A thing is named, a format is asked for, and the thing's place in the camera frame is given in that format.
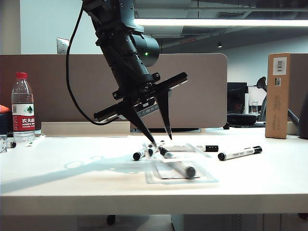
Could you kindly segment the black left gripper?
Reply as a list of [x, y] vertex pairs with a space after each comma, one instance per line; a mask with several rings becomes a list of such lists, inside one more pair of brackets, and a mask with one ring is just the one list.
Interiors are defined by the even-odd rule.
[[156, 142], [141, 118], [160, 110], [165, 131], [172, 140], [169, 121], [169, 92], [187, 82], [187, 74], [182, 72], [159, 84], [147, 83], [142, 88], [124, 96], [123, 100], [94, 114], [98, 122], [111, 122], [118, 117], [124, 117], [138, 128], [149, 141], [156, 146]]

